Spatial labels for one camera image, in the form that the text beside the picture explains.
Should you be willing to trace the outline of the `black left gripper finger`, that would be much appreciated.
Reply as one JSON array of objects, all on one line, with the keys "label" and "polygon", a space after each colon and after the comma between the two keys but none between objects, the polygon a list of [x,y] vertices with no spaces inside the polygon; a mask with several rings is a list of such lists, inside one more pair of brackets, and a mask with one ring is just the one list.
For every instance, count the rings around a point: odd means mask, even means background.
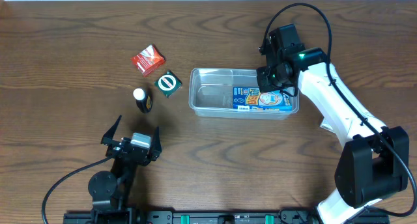
[{"label": "black left gripper finger", "polygon": [[154,135],[151,141],[151,148],[149,150],[149,156],[152,161],[156,161],[162,153],[162,146],[160,142],[160,129],[157,127],[154,131]]},{"label": "black left gripper finger", "polygon": [[115,123],[110,127],[110,129],[102,136],[101,144],[105,146],[115,146],[119,142],[115,141],[113,138],[115,136],[115,132],[117,131],[118,125],[121,121],[122,115],[119,115]]}]

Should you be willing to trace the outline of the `blue Kool Fever box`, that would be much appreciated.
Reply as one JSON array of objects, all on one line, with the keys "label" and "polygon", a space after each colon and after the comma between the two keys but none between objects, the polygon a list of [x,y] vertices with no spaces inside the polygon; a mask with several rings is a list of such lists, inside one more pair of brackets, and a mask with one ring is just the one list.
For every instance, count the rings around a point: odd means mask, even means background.
[{"label": "blue Kool Fever box", "polygon": [[261,92],[258,87],[234,87],[233,108],[242,111],[291,111],[293,105],[290,98],[279,91]]}]

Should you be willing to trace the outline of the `white green Panadol box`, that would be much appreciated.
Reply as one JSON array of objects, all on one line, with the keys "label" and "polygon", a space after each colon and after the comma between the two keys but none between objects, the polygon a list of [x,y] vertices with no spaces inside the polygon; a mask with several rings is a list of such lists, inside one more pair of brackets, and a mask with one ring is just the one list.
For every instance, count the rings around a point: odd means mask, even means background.
[{"label": "white green Panadol box", "polygon": [[328,123],[328,121],[326,119],[322,120],[322,122],[320,124],[320,127],[322,129],[328,130],[329,132],[334,132],[333,128],[331,127],[331,125]]}]

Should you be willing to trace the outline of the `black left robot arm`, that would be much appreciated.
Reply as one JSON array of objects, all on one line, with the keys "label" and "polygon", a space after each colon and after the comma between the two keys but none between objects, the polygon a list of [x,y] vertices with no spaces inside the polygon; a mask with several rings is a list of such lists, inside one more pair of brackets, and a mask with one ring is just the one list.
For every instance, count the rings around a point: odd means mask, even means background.
[{"label": "black left robot arm", "polygon": [[101,143],[107,146],[106,158],[113,160],[112,168],[92,176],[88,191],[93,202],[93,223],[145,223],[143,214],[128,203],[130,190],[139,166],[156,161],[161,152],[160,130],[144,135],[134,133],[131,138],[114,140],[121,118],[103,135]]}]

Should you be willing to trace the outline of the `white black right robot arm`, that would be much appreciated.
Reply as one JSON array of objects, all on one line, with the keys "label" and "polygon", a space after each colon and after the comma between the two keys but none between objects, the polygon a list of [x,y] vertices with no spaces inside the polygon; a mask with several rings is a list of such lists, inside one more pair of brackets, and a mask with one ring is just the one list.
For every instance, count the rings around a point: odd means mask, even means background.
[{"label": "white black right robot arm", "polygon": [[263,92],[308,97],[328,121],[343,147],[336,189],[317,206],[321,223],[347,223],[375,203],[416,184],[409,164],[409,137],[373,116],[340,80],[329,52],[306,49],[295,25],[267,31],[259,48],[266,66],[257,69]]}]

